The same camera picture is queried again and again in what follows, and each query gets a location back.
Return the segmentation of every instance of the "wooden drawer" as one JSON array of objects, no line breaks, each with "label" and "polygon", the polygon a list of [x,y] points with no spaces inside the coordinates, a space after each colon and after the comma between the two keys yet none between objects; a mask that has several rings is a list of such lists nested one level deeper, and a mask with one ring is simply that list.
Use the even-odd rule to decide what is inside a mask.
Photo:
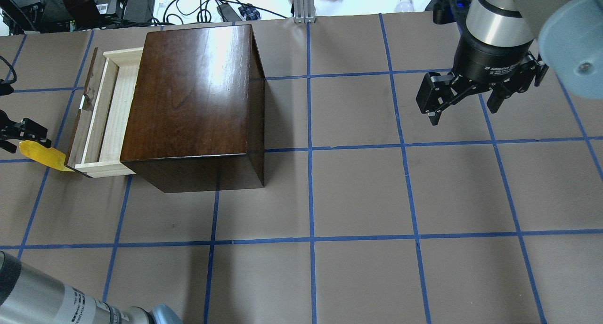
[{"label": "wooden drawer", "polygon": [[65,165],[92,178],[134,172],[120,163],[142,48],[95,49]]},{"label": "wooden drawer", "polygon": [[264,87],[249,25],[96,49],[66,166],[136,173],[164,192],[263,187]]}]

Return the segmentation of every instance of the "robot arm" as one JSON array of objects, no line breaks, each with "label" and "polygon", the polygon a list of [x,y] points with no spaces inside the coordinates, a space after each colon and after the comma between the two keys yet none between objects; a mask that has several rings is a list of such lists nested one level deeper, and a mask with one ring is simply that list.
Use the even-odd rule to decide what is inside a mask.
[{"label": "robot arm", "polygon": [[[457,21],[461,30],[452,70],[426,73],[416,97],[433,125],[450,105],[489,90],[496,113],[535,78],[538,86],[545,64],[570,91],[603,98],[603,0],[439,0],[433,21]],[[528,51],[535,37],[542,58]]]}]

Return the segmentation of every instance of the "barcode sticker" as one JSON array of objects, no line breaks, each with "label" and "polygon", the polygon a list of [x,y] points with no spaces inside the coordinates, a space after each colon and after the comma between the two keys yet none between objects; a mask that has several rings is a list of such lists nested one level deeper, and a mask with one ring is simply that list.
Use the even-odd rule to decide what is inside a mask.
[{"label": "barcode sticker", "polygon": [[95,299],[68,285],[64,286],[63,302],[54,316],[53,323],[92,324],[97,313]]},{"label": "barcode sticker", "polygon": [[99,4],[99,5],[97,5],[98,12],[100,14],[104,15],[105,13],[107,13],[108,6],[109,6],[109,4]]}]

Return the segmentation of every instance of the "blue tape line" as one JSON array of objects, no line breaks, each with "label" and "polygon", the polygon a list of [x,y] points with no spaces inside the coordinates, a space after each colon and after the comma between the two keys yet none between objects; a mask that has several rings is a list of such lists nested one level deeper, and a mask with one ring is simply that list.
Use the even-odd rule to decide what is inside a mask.
[{"label": "blue tape line", "polygon": [[400,148],[402,151],[402,163],[403,163],[403,167],[404,167],[404,176],[405,176],[406,183],[407,183],[407,193],[408,193],[408,201],[409,201],[409,205],[410,205],[410,209],[411,209],[411,219],[413,220],[413,234],[414,234],[414,240],[416,243],[415,244],[416,261],[418,264],[419,281],[421,284],[421,293],[423,296],[425,320],[426,320],[427,324],[431,324],[431,312],[429,311],[429,299],[427,297],[427,285],[425,283],[423,255],[421,253],[420,236],[419,236],[419,231],[418,231],[418,225],[416,223],[416,211],[415,211],[414,199],[413,199],[413,187],[411,184],[411,178],[410,178],[410,174],[408,171],[407,151],[406,151],[406,146],[404,145],[405,144],[404,134],[402,133],[402,126],[401,126],[401,122],[400,122],[400,112],[398,110],[398,95],[396,94],[396,84],[394,82],[394,71],[392,70],[392,65],[391,65],[390,46],[387,41],[387,34],[385,32],[385,23],[383,22],[383,15],[381,13],[379,13],[379,22],[381,23],[381,33],[383,34],[383,43],[385,45],[385,54],[387,56],[387,66],[390,71],[391,95],[392,95],[392,99],[393,99],[393,103],[394,103],[394,112],[396,114],[396,126],[398,127],[398,136],[400,138],[400,144],[402,144],[402,146]]},{"label": "blue tape line", "polygon": [[559,78],[557,80],[559,81],[559,84],[562,87],[563,94],[565,95],[567,103],[569,104],[571,113],[573,113],[574,118],[576,118],[576,122],[578,123],[578,127],[580,128],[580,132],[582,133],[582,137],[584,137],[583,140],[586,142],[586,146],[588,146],[588,150],[590,151],[590,156],[592,156],[593,161],[595,163],[595,167],[597,168],[597,172],[599,172],[599,178],[603,180],[603,170],[601,170],[601,165],[599,163],[599,159],[597,159],[597,155],[595,153],[595,149],[593,148],[593,144],[590,143],[590,139],[588,139],[588,135],[586,134],[586,129],[584,128],[584,125],[582,125],[582,120],[580,120],[578,112],[576,111],[576,107],[574,107],[573,102],[571,102],[571,97],[567,93],[565,86],[562,84]]},{"label": "blue tape line", "polygon": [[359,73],[325,73],[325,74],[313,74],[312,78],[333,78],[333,77],[358,77],[360,75],[386,75],[390,74],[389,71],[378,71],[378,72],[359,72]]},{"label": "blue tape line", "polygon": [[274,243],[309,243],[310,237],[265,238],[250,240],[230,240],[225,245],[274,244]]},{"label": "blue tape line", "polygon": [[386,74],[405,74],[405,73],[427,73],[427,72],[448,72],[450,69],[418,69],[402,71],[375,71],[375,72],[352,72],[352,73],[321,73],[307,75],[282,75],[278,77],[266,77],[266,80],[286,80],[302,78],[334,78],[334,77],[358,77],[362,75],[386,75]]},{"label": "blue tape line", "polygon": [[400,144],[375,144],[375,145],[346,145],[346,146],[317,146],[313,147],[313,151],[329,151],[329,150],[358,150],[361,148],[396,148]]},{"label": "blue tape line", "polygon": [[200,241],[158,241],[148,243],[118,243],[117,247],[175,247],[175,246],[209,246],[209,240]]},{"label": "blue tape line", "polygon": [[306,23],[306,98],[308,103],[308,214],[310,221],[310,294],[312,302],[312,324],[317,324],[316,306],[316,256],[314,249],[314,182],[312,180],[312,58],[310,51],[310,23]]},{"label": "blue tape line", "polygon": [[522,231],[522,236],[593,235],[593,234],[603,234],[603,229]]},{"label": "blue tape line", "polygon": [[444,239],[444,238],[489,238],[517,236],[517,232],[473,232],[467,234],[425,234],[421,239]]},{"label": "blue tape line", "polygon": [[209,259],[207,260],[207,279],[205,281],[205,305],[203,308],[203,323],[209,320],[209,298],[212,292],[213,253],[215,251],[216,229],[218,227],[218,204],[220,202],[220,191],[216,191],[213,198],[212,237],[209,247]]},{"label": "blue tape line", "polygon": [[292,148],[267,148],[265,153],[277,153],[277,152],[305,152],[307,147],[292,147]]},{"label": "blue tape line", "polygon": [[307,77],[307,75],[284,75],[281,77],[266,77],[266,80],[304,79]]},{"label": "blue tape line", "polygon": [[546,324],[545,312],[542,309],[542,304],[540,303],[540,296],[538,295],[538,289],[536,288],[536,281],[534,280],[534,273],[532,272],[532,266],[530,264],[530,258],[528,257],[528,251],[526,249],[525,243],[523,241],[521,226],[519,226],[519,219],[517,218],[517,212],[515,210],[515,203],[513,202],[513,196],[511,195],[511,189],[509,188],[508,180],[506,179],[505,168],[502,164],[502,158],[500,157],[500,151],[498,149],[498,145],[496,142],[496,137],[494,134],[494,130],[492,129],[492,124],[489,120],[488,111],[486,110],[486,105],[484,103],[484,97],[479,94],[480,97],[480,105],[482,106],[482,111],[484,113],[484,118],[486,120],[486,124],[488,126],[488,132],[492,139],[492,146],[494,148],[494,152],[496,155],[496,161],[498,162],[498,168],[500,171],[500,176],[502,178],[502,183],[505,187],[506,197],[509,202],[509,208],[511,209],[511,215],[513,217],[513,223],[515,223],[515,230],[517,231],[517,238],[519,239],[519,246],[522,250],[523,260],[525,261],[526,270],[528,272],[528,279],[530,280],[530,286],[532,287],[532,293],[534,294],[534,301],[536,302],[536,309],[538,310],[538,315],[540,316],[540,321],[542,324]]},{"label": "blue tape line", "polygon": [[413,240],[414,235],[322,236],[314,241]]},{"label": "blue tape line", "polygon": [[491,141],[458,141],[458,142],[418,142],[405,144],[405,147],[416,147],[416,146],[458,146],[458,145],[480,145],[480,144],[492,144]]},{"label": "blue tape line", "polygon": [[392,71],[394,74],[405,74],[405,73],[427,73],[427,72],[450,72],[451,69],[421,69],[421,70],[401,70]]},{"label": "blue tape line", "polygon": [[532,142],[575,142],[584,141],[584,138],[570,137],[570,138],[544,138],[544,139],[507,139],[507,140],[496,140],[498,144],[522,144]]},{"label": "blue tape line", "polygon": [[84,244],[30,244],[26,245],[26,250],[41,249],[97,249],[113,247],[110,243],[84,243]]},{"label": "blue tape line", "polygon": [[19,254],[17,258],[21,259],[23,255],[23,249],[25,247],[25,243],[27,243],[27,238],[30,236],[30,231],[32,231],[32,224],[34,223],[34,218],[36,217],[37,208],[40,205],[41,193],[44,191],[44,186],[46,185],[46,181],[48,179],[48,174],[50,172],[50,167],[46,168],[44,171],[44,176],[41,179],[40,188],[38,190],[38,194],[36,196],[36,202],[34,202],[34,208],[32,209],[32,214],[30,215],[30,219],[27,221],[27,227],[25,228],[25,233],[23,234],[23,240],[21,241],[21,246],[19,247]]},{"label": "blue tape line", "polygon": [[112,245],[111,260],[109,260],[109,268],[107,270],[107,279],[105,279],[105,288],[103,290],[103,302],[107,301],[107,295],[109,293],[109,285],[111,284],[111,277],[113,276],[113,268],[115,264],[115,256],[117,254],[117,248],[119,244],[119,236],[121,235],[121,227],[123,225],[123,217],[125,215],[125,208],[128,204],[128,197],[130,195],[130,186],[132,185],[132,175],[128,176],[128,182],[125,185],[125,191],[123,192],[123,202],[121,204],[121,211],[119,213],[119,221],[117,223],[117,229],[115,230],[115,240]]},{"label": "blue tape line", "polygon": [[86,58],[88,57],[88,52],[90,51],[90,46],[92,45],[93,37],[94,30],[90,32],[90,37],[88,37],[88,45],[86,45],[86,51],[84,51],[84,59],[82,59],[80,68],[77,71],[77,77],[75,77],[75,83],[73,84],[73,88],[77,88],[77,84],[80,82],[81,73],[84,70],[84,65],[86,64]]},{"label": "blue tape line", "polygon": [[0,164],[33,163],[32,159],[0,159]]},{"label": "blue tape line", "polygon": [[73,91],[74,88],[49,88],[49,89],[26,89],[15,90],[16,94],[32,93],[32,92],[54,92],[54,91]]},{"label": "blue tape line", "polygon": [[[521,236],[563,236],[563,235],[596,235],[603,234],[603,229],[569,229],[569,230],[534,230],[521,231]],[[517,232],[469,232],[459,234],[420,234],[421,239],[448,238],[491,238],[517,236]],[[370,236],[319,236],[319,237],[285,237],[261,238],[249,240],[205,240],[205,241],[166,241],[147,243],[118,243],[117,247],[178,247],[178,246],[210,246],[210,245],[252,245],[275,243],[310,243],[331,241],[385,241],[385,240],[414,240],[414,235],[370,235]],[[95,249],[113,247],[114,243],[84,243],[84,244],[29,244],[24,250],[41,249]],[[0,250],[19,249],[20,245],[0,245]]]},{"label": "blue tape line", "polygon": [[[23,39],[21,39],[21,45],[19,45],[19,48],[17,49],[17,53],[15,54],[15,59],[13,59],[13,63],[11,64],[11,66],[13,66],[13,69],[15,68],[15,65],[17,64],[17,59],[19,58],[19,54],[21,54],[21,50],[23,49],[23,45],[25,44],[25,39],[27,39],[27,34],[23,35]],[[5,80],[8,81],[10,79],[11,73],[12,73],[12,71],[9,69]]]}]

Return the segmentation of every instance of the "dark wooden box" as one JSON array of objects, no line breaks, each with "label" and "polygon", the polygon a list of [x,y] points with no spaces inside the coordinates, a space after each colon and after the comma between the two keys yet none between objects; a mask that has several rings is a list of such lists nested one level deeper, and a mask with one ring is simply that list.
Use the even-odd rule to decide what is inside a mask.
[{"label": "dark wooden box", "polygon": [[[82,105],[108,105],[101,99],[112,92],[110,110],[80,111],[73,137],[88,138],[72,139],[70,152],[79,155],[69,156],[70,167],[92,177],[131,170],[166,193],[263,187],[265,77],[250,25],[150,32],[143,49],[104,55],[105,69],[92,64],[88,79],[100,88],[86,88],[98,99]],[[138,77],[134,69],[122,73],[120,57],[123,69],[140,61]],[[129,80],[136,86],[127,90]],[[120,92],[130,95],[129,115]],[[127,120],[125,131],[116,120]],[[97,146],[89,145],[94,139]]]}]

